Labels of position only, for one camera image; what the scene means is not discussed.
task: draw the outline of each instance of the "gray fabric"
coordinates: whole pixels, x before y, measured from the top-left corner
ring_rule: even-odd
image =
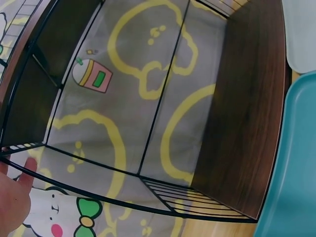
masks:
[[[77,62],[74,63],[53,121],[50,145],[111,167],[133,173],[138,171],[158,105],[158,89],[166,77],[180,30],[181,21],[177,23],[176,16],[183,16],[186,3],[183,0],[106,0],[77,56],[82,61],[90,59],[95,61],[94,65],[99,63],[106,67],[113,73],[111,81],[105,93],[80,86],[73,76],[80,74],[76,70],[74,72],[78,66]],[[119,57],[126,64],[120,67],[113,56],[114,48],[109,39],[115,33],[115,25],[133,12],[138,14],[124,24],[115,44]],[[211,104],[225,24],[219,16],[199,5],[197,7],[196,2],[190,4],[142,175],[189,184]],[[141,71],[152,61],[156,68],[144,77]],[[140,84],[144,85],[144,90],[140,89]],[[182,108],[182,116],[171,132],[167,130],[168,124],[179,108]],[[166,159],[161,155],[160,148],[165,133],[170,133],[170,162],[176,170],[188,174],[186,178],[173,174],[170,166],[166,168],[163,165]],[[29,155],[39,160],[40,174],[57,181],[99,195],[166,209],[135,177],[118,174],[50,149],[19,153],[13,155],[12,160],[23,165]],[[10,168],[9,175],[17,177],[19,172]],[[45,189],[49,185],[36,180],[34,187]],[[125,208],[110,205],[112,220],[117,220],[117,233],[107,236],[181,235],[183,220],[136,210],[132,210],[127,219],[121,220],[119,217],[124,212]],[[110,227],[111,222],[105,218],[105,213],[103,209],[96,220],[94,230],[97,236]],[[34,234],[27,228],[23,236]]]

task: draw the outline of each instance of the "wooden side panel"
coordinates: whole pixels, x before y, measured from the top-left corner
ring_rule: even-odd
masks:
[[[42,65],[56,82],[62,80],[75,47],[99,3],[99,0],[59,0],[48,17],[37,41],[37,51],[33,53],[40,52]],[[42,15],[41,21],[32,26],[33,31],[40,29],[46,16]],[[35,34],[32,32],[27,36],[30,36],[28,45]],[[27,60],[10,110],[3,140],[4,146],[41,142],[58,92],[33,57],[26,59],[27,51],[28,48],[24,47],[19,58],[21,61],[15,62],[19,67],[11,72],[13,77],[8,82],[11,86],[7,87],[2,100],[1,123],[12,87],[20,77],[21,68]]]
[[[228,20],[192,187],[257,219],[289,85],[281,0],[252,0]]]
[[[100,0],[59,0],[37,45],[48,73],[61,82],[77,43]]]

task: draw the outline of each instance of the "cartoon character print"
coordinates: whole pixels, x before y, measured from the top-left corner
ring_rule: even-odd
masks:
[[[6,16],[4,12],[0,13],[0,54],[3,51],[3,45],[1,44],[3,37],[4,37],[4,33],[5,33],[5,29],[6,29]]]
[[[96,237],[93,227],[102,212],[98,200],[68,195],[50,187],[32,188],[31,211],[24,226],[38,237]]]

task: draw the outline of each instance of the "cartoon drink cup print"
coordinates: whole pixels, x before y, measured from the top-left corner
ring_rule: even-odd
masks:
[[[112,72],[92,59],[76,59],[73,69],[75,82],[85,88],[105,93],[112,77]]]

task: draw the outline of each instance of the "metal wire shelf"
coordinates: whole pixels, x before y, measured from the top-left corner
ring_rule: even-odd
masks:
[[[101,0],[100,4],[98,6],[99,8],[98,8],[97,12],[101,9],[103,3],[104,2]],[[190,6],[190,0],[188,0],[188,3],[187,3],[187,7],[186,7],[186,10],[185,10],[185,13],[183,16],[183,22],[182,22],[182,25],[180,27],[179,33],[178,33],[178,38],[177,38],[176,44],[174,46],[174,51],[173,51],[173,55],[172,55],[172,58],[170,61],[170,67],[168,69],[166,78],[168,78],[168,74],[170,72],[170,68],[171,68],[175,53],[176,53],[177,45],[179,42],[182,27],[184,25],[189,6]],[[34,55],[36,54],[36,51],[38,50],[36,48],[36,40],[38,39],[43,27],[45,26],[46,21],[47,20],[44,21],[44,24],[42,25],[42,28],[39,30],[37,37],[35,37],[35,40],[29,45],[29,49],[28,49],[28,53],[27,53],[28,58],[32,58],[32,57],[34,58]],[[37,58],[37,57],[36,57],[35,61],[38,64],[38,67],[41,70],[44,70],[46,75],[49,75],[49,73],[45,71],[45,67],[43,66],[45,63],[41,62],[41,59]],[[159,98],[155,117],[153,119],[150,133],[148,135],[146,147],[144,150],[144,155],[143,155],[142,161],[139,165],[138,172],[131,173],[131,172],[127,172],[124,170],[116,169],[114,167],[107,166],[105,164],[95,162],[93,160],[89,160],[87,158],[82,158],[80,156],[70,154],[66,151],[63,151],[59,148],[56,148],[56,147],[49,145],[47,143],[47,141],[48,141],[48,137],[50,134],[52,124],[50,124],[50,126],[49,126],[49,130],[47,133],[47,139],[45,142],[32,142],[32,143],[25,143],[25,144],[20,144],[20,145],[4,147],[2,144],[3,144],[4,135],[5,135],[5,128],[6,128],[8,116],[10,113],[10,106],[12,106],[12,100],[14,98],[14,93],[16,92],[16,88],[19,84],[20,77],[17,79],[17,81],[15,82],[15,85],[13,87],[12,95],[11,95],[10,100],[8,102],[9,105],[8,105],[8,108],[7,108],[6,113],[5,113],[3,126],[1,128],[2,133],[1,133],[1,137],[0,137],[0,147],[5,148],[0,153],[0,161],[1,162],[4,162],[4,163],[12,166],[15,169],[18,169],[22,172],[25,172],[25,173],[27,173],[27,174],[29,174],[37,179],[40,179],[44,182],[55,185],[61,189],[65,189],[65,190],[77,193],[79,195],[83,195],[83,196],[86,196],[89,198],[108,202],[108,203],[111,203],[114,205],[132,208],[132,209],[136,209],[136,210],[140,210],[140,211],[146,211],[146,212],[150,212],[150,213],[156,213],[156,214],[174,216],[174,217],[181,217],[181,218],[190,218],[190,219],[199,219],[199,220],[208,220],[208,221],[219,221],[219,222],[238,222],[238,223],[256,223],[257,222],[256,220],[251,219],[243,214],[240,214],[240,213],[236,212],[235,210],[232,210],[229,207],[226,207],[225,205],[205,196],[204,194],[200,193],[199,191],[197,191],[191,187],[181,186],[178,184],[172,184],[172,183],[168,183],[165,181],[161,181],[161,180],[157,180],[157,179],[153,179],[153,178],[149,178],[149,177],[145,177],[145,176],[141,175],[141,169],[142,169],[142,164],[143,164],[143,161],[145,158],[146,149],[148,147],[148,143],[149,143],[149,140],[151,137],[151,133],[152,133],[154,124],[155,124],[155,120],[156,120],[156,117],[158,114],[159,106],[160,106],[160,103],[162,100],[162,96],[163,96],[164,89],[166,87],[167,80],[165,80],[164,85],[163,85],[162,93],[161,93],[161,96]],[[54,84],[54,86],[59,88],[61,93],[59,93],[59,97],[57,98],[57,105],[55,106],[55,111],[53,112],[53,117],[50,120],[51,123],[52,123],[53,118],[56,114],[56,109],[58,107],[58,103],[60,101],[62,91],[64,89],[64,84],[66,82],[64,82],[63,84],[56,84],[56,83],[54,83],[54,81],[52,81],[52,83]],[[96,193],[92,193],[92,192],[89,192],[87,190],[83,190],[83,189],[80,189],[78,187],[74,187],[72,185],[48,178],[48,177],[46,177],[42,174],[39,174],[37,172],[33,172],[31,170],[28,170],[28,169],[20,166],[19,164],[12,162],[6,158],[8,155],[22,152],[22,151],[26,151],[29,149],[36,149],[39,147],[45,147],[45,149],[53,150],[55,152],[58,152],[58,153],[64,155],[65,157],[77,158],[77,159],[83,160],[85,162],[88,162],[92,165],[102,167],[102,168],[104,168],[105,172],[106,172],[106,170],[112,170],[112,171],[124,173],[125,175],[128,175],[128,176],[136,177],[136,178],[138,178],[139,182],[143,186],[145,186],[147,188],[147,190],[155,197],[155,200],[159,201],[160,203],[163,204],[165,209],[159,209],[159,208],[153,208],[153,207],[148,207],[148,206],[144,206],[144,205],[129,203],[126,201],[113,199],[110,197],[105,197],[105,196],[102,196],[102,195],[99,195]]]

